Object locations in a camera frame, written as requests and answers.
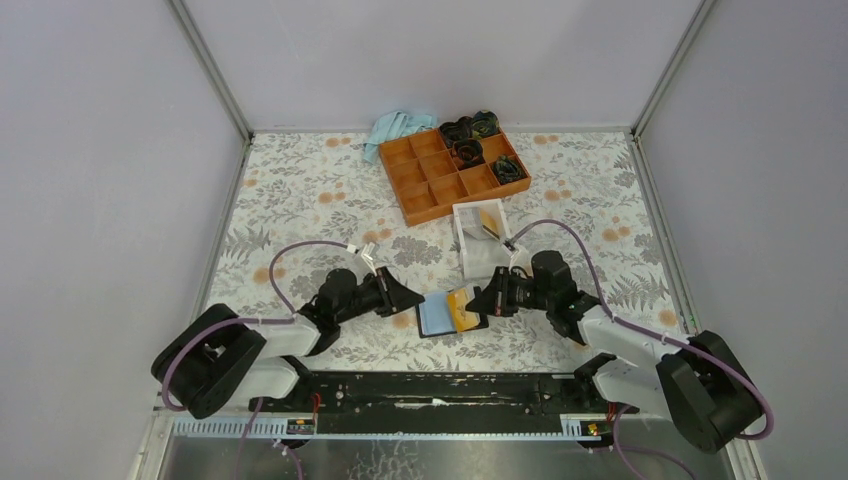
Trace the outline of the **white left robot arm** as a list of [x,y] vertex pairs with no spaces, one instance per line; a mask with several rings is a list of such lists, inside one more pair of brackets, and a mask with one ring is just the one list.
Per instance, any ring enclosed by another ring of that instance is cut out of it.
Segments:
[[424,300],[385,267],[362,279],[334,269],[290,319],[246,318],[223,303],[212,305],[155,357],[151,374],[167,408],[196,419],[263,397],[296,411],[311,388],[298,358],[327,350],[344,322],[370,313],[391,317]]

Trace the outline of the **black leather card holder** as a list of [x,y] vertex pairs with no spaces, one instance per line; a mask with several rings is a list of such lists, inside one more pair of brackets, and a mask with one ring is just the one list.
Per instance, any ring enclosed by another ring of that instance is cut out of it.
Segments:
[[426,294],[424,302],[415,307],[420,338],[453,335],[489,327],[488,317],[466,309],[466,305],[482,292],[479,286],[468,284],[452,291]]

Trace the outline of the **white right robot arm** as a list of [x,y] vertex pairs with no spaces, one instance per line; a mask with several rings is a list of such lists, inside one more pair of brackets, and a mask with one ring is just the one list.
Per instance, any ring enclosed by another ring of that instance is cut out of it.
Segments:
[[560,253],[539,252],[531,267],[531,275],[497,267],[465,309],[502,318],[542,311],[557,334],[596,349],[573,372],[573,396],[583,410],[597,412],[608,403],[635,407],[671,421],[705,453],[718,452],[765,415],[750,378],[719,335],[704,331],[683,338],[628,328],[599,297],[577,286]]

